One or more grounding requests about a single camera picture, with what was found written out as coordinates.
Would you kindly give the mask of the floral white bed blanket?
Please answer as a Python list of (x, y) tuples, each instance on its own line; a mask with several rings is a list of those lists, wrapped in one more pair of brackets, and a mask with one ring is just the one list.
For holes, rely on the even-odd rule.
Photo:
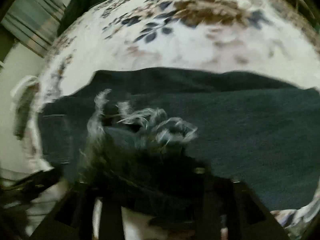
[[(94, 176), (104, 168), (155, 193), (147, 222), (154, 239), (195, 239), (180, 222), (188, 192), (180, 155), (191, 157), (194, 139), (192, 130), (182, 133), (190, 125), (181, 118), (174, 131), (160, 109), (127, 115), (134, 124), (148, 119), (145, 130), (106, 126), (105, 90), (94, 99), (74, 180), (42, 152), (37, 118), (45, 104), (77, 92), (97, 71), (149, 68), (247, 72), (319, 93), (319, 35), (285, 0), (107, 0), (89, 9), (55, 40), (41, 74), (14, 89), (15, 135), (33, 172), (14, 186), (16, 200), (30, 206), (27, 239), (95, 239)], [(269, 211), (287, 239), (319, 239), (319, 181), (309, 204)]]

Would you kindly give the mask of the dark blue denim pants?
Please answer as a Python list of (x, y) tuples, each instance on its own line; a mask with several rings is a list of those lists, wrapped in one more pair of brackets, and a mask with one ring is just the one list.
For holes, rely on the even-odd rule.
[(174, 131), (175, 118), (189, 123), (194, 139), (187, 154), (211, 164), (220, 177), (243, 179), (269, 210), (310, 203), (319, 181), (319, 93), (247, 72), (213, 74), (149, 68), (100, 70), (77, 92), (44, 105), (37, 122), (44, 158), (65, 166), (74, 180), (85, 148), (95, 97), (107, 90), (106, 126), (145, 130), (128, 114), (160, 109)]

